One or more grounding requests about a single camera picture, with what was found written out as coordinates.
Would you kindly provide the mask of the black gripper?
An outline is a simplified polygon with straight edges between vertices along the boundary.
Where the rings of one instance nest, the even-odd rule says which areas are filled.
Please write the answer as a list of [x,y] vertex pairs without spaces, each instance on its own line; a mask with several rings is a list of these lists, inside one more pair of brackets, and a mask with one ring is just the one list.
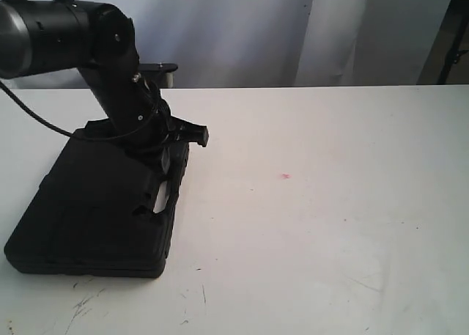
[[167,174],[171,150],[179,144],[197,143],[206,147],[208,128],[156,111],[142,128],[126,138],[126,154],[158,174]]

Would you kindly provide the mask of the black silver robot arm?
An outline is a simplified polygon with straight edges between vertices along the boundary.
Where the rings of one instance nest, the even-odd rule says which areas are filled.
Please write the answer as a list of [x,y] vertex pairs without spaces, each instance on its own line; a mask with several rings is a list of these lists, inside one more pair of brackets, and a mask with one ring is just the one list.
[[140,161],[178,142],[206,146],[207,127],[171,115],[159,87],[140,71],[133,21],[113,4],[1,0],[1,79],[76,69],[106,114],[98,127]]

